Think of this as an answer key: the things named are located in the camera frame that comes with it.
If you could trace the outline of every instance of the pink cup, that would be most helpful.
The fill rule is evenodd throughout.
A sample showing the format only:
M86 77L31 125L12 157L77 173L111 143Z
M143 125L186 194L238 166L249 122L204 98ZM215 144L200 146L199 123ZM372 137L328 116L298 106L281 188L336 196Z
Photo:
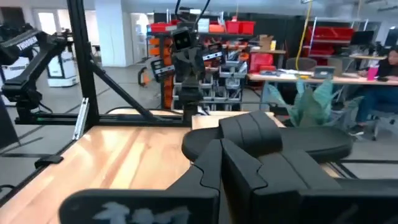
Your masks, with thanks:
M377 71L379 67L370 67L368 71L368 81L374 80L374 77L377 75Z

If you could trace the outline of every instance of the laptop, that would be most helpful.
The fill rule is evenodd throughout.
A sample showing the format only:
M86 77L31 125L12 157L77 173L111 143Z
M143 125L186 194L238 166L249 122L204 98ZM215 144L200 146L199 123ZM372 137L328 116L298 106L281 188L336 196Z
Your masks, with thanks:
M317 79L333 78L335 69L336 68L332 66L316 66L315 71L313 73L313 78Z

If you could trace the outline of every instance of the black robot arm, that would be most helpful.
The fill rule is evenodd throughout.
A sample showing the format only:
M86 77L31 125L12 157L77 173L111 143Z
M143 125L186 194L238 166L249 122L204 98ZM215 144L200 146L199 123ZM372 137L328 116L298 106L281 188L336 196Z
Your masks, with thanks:
M8 79L2 86L2 93L11 102L16 102L20 119L30 116L30 111L39 106L42 95L36 90L36 81L51 59L65 50L67 40L48 35L39 30L28 30L17 37L0 44L0 64L12 65L21 54L39 45L40 51L26 69L17 77Z

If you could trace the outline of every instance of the woman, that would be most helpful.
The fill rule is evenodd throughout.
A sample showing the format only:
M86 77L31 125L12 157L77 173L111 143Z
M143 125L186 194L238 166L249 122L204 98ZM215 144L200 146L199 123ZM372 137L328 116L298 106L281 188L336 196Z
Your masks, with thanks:
M359 74L361 76L367 76L368 72L362 71ZM395 46L390 51L387 59L380 61L377 76L398 81L398 46ZM377 104L385 103L398 105L398 86L367 86L363 95L364 98L359 104L358 114L356 115L357 124L349 131L351 135L364 134L366 120L370 112L376 108Z

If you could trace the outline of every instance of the floor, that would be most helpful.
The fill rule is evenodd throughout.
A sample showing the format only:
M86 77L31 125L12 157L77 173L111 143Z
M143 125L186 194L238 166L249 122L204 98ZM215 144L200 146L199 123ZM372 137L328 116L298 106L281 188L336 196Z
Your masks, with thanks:
M137 84L137 73L142 65L128 68L105 68L108 75L146 108L160 107L160 86L151 83L143 88ZM117 106L127 106L127 103L111 90L102 80L95 77L99 112L105 113ZM79 85L69 88L49 88L47 78L42 75L37 82L38 90L43 94L43 103L55 113L77 113L81 103ZM259 100L250 90L244 91L244 101ZM243 105L243 110L257 110L258 105ZM11 119L17 116L15 108L8 108ZM22 147L16 144L0 149L0 154L6 153L36 153L55 154L71 139L73 126L23 126L15 129L21 143L29 143ZM374 159L398 161L398 138L392 131L383 129L378 141L357 141L352 155L348 159ZM38 158L0 157L0 185L17 185L34 171L34 162ZM398 178L397 165L345 164L345 166L360 178ZM8 193L8 189L0 192L0 197Z

